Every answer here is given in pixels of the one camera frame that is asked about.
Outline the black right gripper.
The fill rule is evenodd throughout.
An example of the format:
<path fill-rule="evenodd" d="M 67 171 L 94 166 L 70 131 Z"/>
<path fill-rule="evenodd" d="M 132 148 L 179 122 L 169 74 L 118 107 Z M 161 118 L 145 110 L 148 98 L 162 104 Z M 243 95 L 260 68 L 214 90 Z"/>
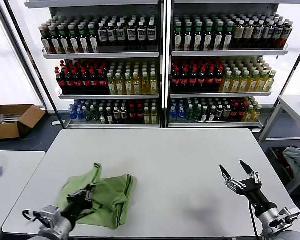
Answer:
<path fill-rule="evenodd" d="M 277 208 L 277 205 L 273 202 L 270 202 L 262 193 L 262 181 L 259 173 L 254 171 L 243 160 L 240 159 L 239 162 L 250 179 L 242 180 L 240 182 L 236 181 L 220 164 L 219 168 L 221 170 L 221 175 L 225 180 L 225 185 L 233 192 L 236 192 L 237 195 L 245 196 L 254 207 L 255 214 L 263 214 L 270 209 Z"/>

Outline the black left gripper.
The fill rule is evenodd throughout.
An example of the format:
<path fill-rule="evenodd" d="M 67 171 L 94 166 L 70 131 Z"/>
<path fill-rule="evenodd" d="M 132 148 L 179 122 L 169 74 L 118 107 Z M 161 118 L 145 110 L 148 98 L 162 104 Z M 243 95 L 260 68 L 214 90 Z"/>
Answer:
<path fill-rule="evenodd" d="M 83 211 L 90 210 L 93 207 L 92 199 L 95 188 L 95 184 L 88 184 L 84 190 L 79 189 L 69 193 L 66 197 L 67 206 L 61 211 L 61 216 L 77 219 Z"/>

